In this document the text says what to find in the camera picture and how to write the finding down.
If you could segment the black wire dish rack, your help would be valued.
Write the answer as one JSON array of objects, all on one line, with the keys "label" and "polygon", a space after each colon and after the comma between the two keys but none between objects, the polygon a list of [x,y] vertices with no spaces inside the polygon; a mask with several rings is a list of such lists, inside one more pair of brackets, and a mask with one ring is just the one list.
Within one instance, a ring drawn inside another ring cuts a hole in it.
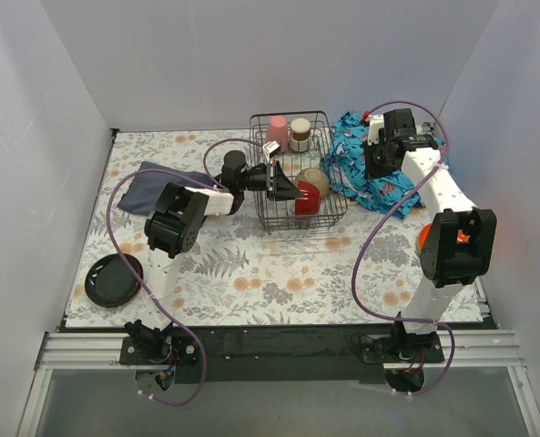
[{"label": "black wire dish rack", "polygon": [[274,158],[259,149],[250,151],[252,165],[276,164],[287,186],[303,195],[279,199],[257,193],[256,212],[262,227],[269,231],[329,229],[348,210],[348,201],[336,191],[342,183],[339,159],[334,156],[330,120],[322,110],[285,113],[258,113],[250,117],[250,140],[267,140],[272,123],[283,122],[288,129],[287,143]]}]

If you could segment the red bowl cream inside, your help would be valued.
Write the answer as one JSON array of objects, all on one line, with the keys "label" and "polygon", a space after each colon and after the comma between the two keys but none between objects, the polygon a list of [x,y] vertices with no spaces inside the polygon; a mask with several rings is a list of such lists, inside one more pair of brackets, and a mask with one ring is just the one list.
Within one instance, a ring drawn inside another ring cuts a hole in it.
[{"label": "red bowl cream inside", "polygon": [[300,180],[297,189],[301,197],[294,200],[294,213],[297,217],[316,215],[321,209],[321,192],[310,182]]}]

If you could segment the beige ceramic bowl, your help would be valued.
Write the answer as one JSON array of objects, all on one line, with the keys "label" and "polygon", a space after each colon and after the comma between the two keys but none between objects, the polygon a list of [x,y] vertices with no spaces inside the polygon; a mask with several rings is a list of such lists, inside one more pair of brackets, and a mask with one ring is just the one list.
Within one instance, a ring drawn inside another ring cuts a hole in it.
[{"label": "beige ceramic bowl", "polygon": [[295,178],[295,184],[307,182],[316,187],[321,194],[321,198],[328,196],[330,191],[330,181],[326,173],[320,168],[305,168]]}]

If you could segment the steel cup brown band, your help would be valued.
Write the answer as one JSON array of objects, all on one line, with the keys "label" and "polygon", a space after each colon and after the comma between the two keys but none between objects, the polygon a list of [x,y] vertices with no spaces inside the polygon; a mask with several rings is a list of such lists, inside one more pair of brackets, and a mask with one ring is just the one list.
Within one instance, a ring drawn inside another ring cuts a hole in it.
[{"label": "steel cup brown band", "polygon": [[289,147],[293,153],[304,153],[309,149],[311,123],[304,117],[298,117],[290,122]]}]

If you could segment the pink plastic cup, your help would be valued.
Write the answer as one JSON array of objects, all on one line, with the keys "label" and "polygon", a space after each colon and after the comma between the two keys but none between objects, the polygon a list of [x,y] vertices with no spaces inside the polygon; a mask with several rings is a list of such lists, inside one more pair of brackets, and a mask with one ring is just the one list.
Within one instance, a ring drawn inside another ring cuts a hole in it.
[{"label": "pink plastic cup", "polygon": [[265,142],[276,141],[280,145],[280,153],[288,151],[289,124],[282,115],[273,116],[267,126]]}]

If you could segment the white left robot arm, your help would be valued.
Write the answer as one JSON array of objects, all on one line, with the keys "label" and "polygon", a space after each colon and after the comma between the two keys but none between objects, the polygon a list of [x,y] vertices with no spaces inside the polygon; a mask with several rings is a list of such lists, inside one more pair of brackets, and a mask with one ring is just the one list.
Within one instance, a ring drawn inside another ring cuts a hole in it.
[{"label": "white left robot arm", "polygon": [[144,227],[149,248],[148,288],[158,307],[172,291],[180,256],[193,248],[207,218],[237,213],[248,191],[262,193],[270,200],[308,199],[306,192],[285,176],[271,153],[254,167],[247,164],[243,152],[226,153],[220,175],[209,185],[192,182],[184,175],[178,179],[163,187]]}]

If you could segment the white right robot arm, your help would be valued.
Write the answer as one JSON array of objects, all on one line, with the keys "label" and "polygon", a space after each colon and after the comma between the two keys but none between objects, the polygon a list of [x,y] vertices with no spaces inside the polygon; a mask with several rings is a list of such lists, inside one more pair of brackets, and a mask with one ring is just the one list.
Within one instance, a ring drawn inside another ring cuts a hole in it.
[{"label": "white right robot arm", "polygon": [[438,348],[438,321],[462,288],[488,271],[497,219],[458,187],[443,158],[444,148],[432,134],[417,128],[411,109],[369,115],[362,122],[368,128],[365,176],[401,171],[431,218],[419,243],[423,277],[383,340],[387,353],[407,362]]}]

